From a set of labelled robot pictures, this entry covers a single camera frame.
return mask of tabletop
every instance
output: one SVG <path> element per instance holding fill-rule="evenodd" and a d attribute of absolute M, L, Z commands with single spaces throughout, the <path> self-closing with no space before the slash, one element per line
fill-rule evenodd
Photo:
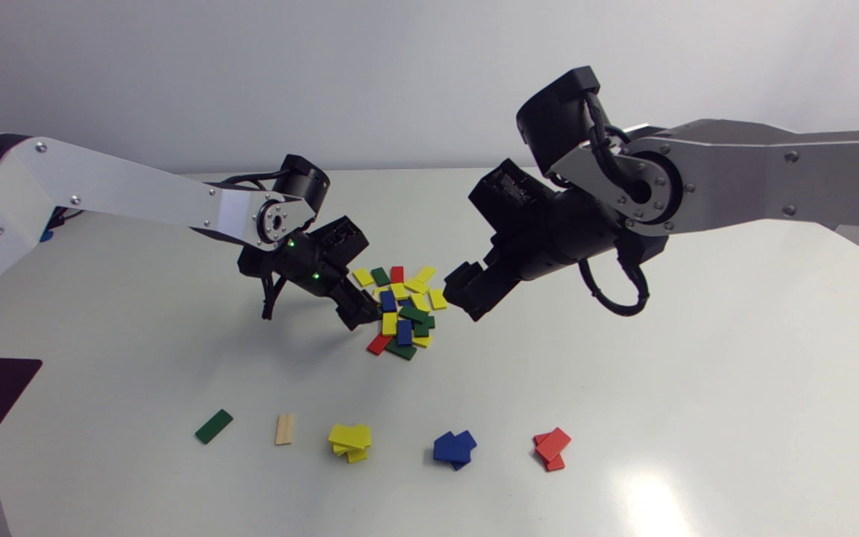
<path fill-rule="evenodd" d="M 442 288 L 488 250 L 466 199 L 486 172 L 332 172 L 318 223 L 365 231 L 352 269 L 431 265 Z M 631 318 L 576 268 L 477 323 L 450 306 L 412 361 L 296 286 L 263 321 L 238 253 L 86 214 L 0 278 L 0 357 L 44 360 L 0 427 L 14 535 L 859 534 L 859 248 L 820 225 L 672 237 Z M 592 266 L 632 301 L 611 252 Z M 371 428 L 367 461 L 333 455 L 334 424 Z M 532 436 L 556 426 L 572 442 L 547 473 Z M 473 462 L 434 462 L 463 430 Z"/>

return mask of black cable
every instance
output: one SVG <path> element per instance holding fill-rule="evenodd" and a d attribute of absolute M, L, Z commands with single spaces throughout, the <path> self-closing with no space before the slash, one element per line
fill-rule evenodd
<path fill-rule="evenodd" d="M 621 315 L 623 317 L 631 317 L 632 315 L 637 315 L 641 313 L 641 310 L 645 309 L 645 303 L 648 302 L 648 281 L 645 280 L 645 273 L 641 271 L 641 266 L 639 265 L 628 265 L 623 262 L 619 262 L 621 264 L 621 269 L 625 271 L 625 275 L 628 276 L 628 280 L 632 282 L 635 286 L 635 289 L 638 290 L 638 302 L 635 303 L 634 306 L 625 306 L 623 304 L 618 304 L 616 302 L 611 301 L 609 297 L 605 296 L 602 292 L 602 289 L 599 287 L 599 284 L 596 283 L 596 280 L 592 278 L 592 271 L 589 269 L 589 260 L 588 259 L 580 259 L 579 260 L 579 272 L 582 273 L 582 279 L 585 282 L 585 285 L 589 288 L 590 292 L 592 292 L 592 296 L 599 299 L 601 305 L 603 305 L 609 312 L 616 313 L 617 315 Z"/>
<path fill-rule="evenodd" d="M 630 143 L 632 141 L 631 137 L 628 136 L 625 131 L 619 129 L 614 125 L 606 125 L 605 132 L 611 135 L 618 136 L 618 139 L 621 139 L 624 143 Z"/>

